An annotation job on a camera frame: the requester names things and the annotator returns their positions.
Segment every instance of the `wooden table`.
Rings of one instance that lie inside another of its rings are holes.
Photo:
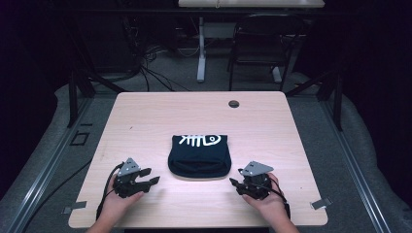
[[[238,108],[229,107],[231,100]],[[167,157],[173,135],[228,135],[232,159],[220,179],[173,175]],[[267,223],[237,194],[228,178],[243,181],[238,168],[251,160],[272,166],[290,202],[296,225],[323,225],[326,211],[311,208],[321,199],[292,113],[282,92],[122,93],[113,107],[86,175],[69,224],[90,227],[103,187],[116,165],[132,157],[160,176],[158,184],[119,222],[122,228],[256,227]]]

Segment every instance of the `black cable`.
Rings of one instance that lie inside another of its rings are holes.
[[[288,203],[288,200],[287,200],[287,199],[285,198],[285,196],[282,194],[283,191],[281,190],[280,186],[279,186],[273,179],[270,179],[270,180],[276,184],[276,186],[279,188],[279,191],[276,191],[276,190],[273,189],[273,188],[270,188],[270,187],[267,187],[267,186],[263,186],[263,185],[260,185],[260,184],[256,184],[256,183],[250,183],[250,184],[253,185],[253,186],[256,186],[256,187],[260,187],[260,188],[266,189],[266,190],[268,190],[268,191],[270,191],[270,192],[273,192],[273,193],[275,193],[276,195],[278,195],[280,198],[282,198],[282,201],[283,201],[284,203]]]
[[[118,166],[116,166],[115,169],[113,169],[113,171],[110,173],[109,178],[108,178],[107,181],[106,181],[106,185],[105,185],[104,190],[103,190],[102,200],[101,200],[99,206],[97,207],[96,220],[100,217],[100,214],[101,214],[101,212],[102,212],[102,210],[103,210],[103,204],[104,204],[104,201],[106,200],[107,195],[109,195],[109,193],[114,190],[114,189],[113,189],[113,190],[110,191],[109,193],[106,193],[107,187],[109,186],[110,179],[112,178],[113,174],[115,174],[116,170],[118,170],[119,168],[121,168],[121,167],[123,166],[123,164],[124,164],[124,162],[122,162],[121,164],[119,164]]]
[[[25,232],[27,230],[27,227],[30,225],[30,222],[33,220],[34,216],[37,215],[37,213],[40,211],[40,209],[46,204],[47,201],[63,186],[65,185],[70,179],[72,179],[74,176],[76,176],[78,173],[80,173],[88,164],[90,164],[91,160],[89,160],[85,165],[83,165],[79,170],[77,170],[75,173],[73,173],[69,178],[64,180],[58,187],[56,187],[46,198],[43,200],[43,202],[39,205],[39,207],[36,209],[36,211],[31,215],[30,219],[25,223],[24,228],[21,232]]]

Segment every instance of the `human hand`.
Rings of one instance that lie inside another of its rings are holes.
[[[107,196],[99,219],[88,229],[87,232],[110,232],[118,220],[126,214],[127,210],[143,197],[143,191],[126,198],[119,197],[113,190],[115,178],[116,175],[113,175],[109,181],[109,186],[106,190]]]
[[[271,173],[267,175],[272,180],[272,189],[283,195],[283,192],[281,192],[278,186],[279,180]],[[254,199],[246,194],[242,195],[242,197],[249,205],[260,212],[263,218],[275,229],[275,232],[298,232],[288,218],[282,197],[276,193],[270,192],[269,195],[262,200]]]

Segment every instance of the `white logo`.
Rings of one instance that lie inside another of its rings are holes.
[[[196,144],[197,147],[200,147],[200,144],[202,144],[205,147],[212,146],[217,144],[218,142],[221,141],[221,136],[219,135],[213,135],[213,136],[205,136],[205,135],[183,135],[182,140],[179,142],[179,144],[182,144],[184,141],[187,141],[187,144],[189,145],[191,142],[191,146],[194,147],[194,144]]]

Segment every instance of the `dark background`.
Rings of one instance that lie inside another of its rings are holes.
[[[167,4],[173,7],[175,2]],[[359,11],[360,17],[355,23],[317,21],[294,71],[315,78],[345,57],[344,94],[354,102],[370,132],[379,169],[394,192],[412,206],[412,16],[405,2],[327,0],[326,10]],[[90,31],[94,26],[81,19],[80,24],[71,25],[80,35],[89,36],[80,45],[89,57],[81,57],[61,21],[45,11],[49,3],[17,0],[0,5],[1,197],[50,124],[57,101],[54,92],[67,84],[74,65],[115,70],[122,64],[135,65],[133,52],[119,36],[118,20],[100,23],[94,32]],[[158,20],[157,25],[170,29],[178,22]],[[171,40],[156,35],[165,32],[172,35]],[[176,45],[173,30],[151,33],[170,49]],[[97,44],[107,45],[108,50],[101,51],[105,56],[93,51]]]

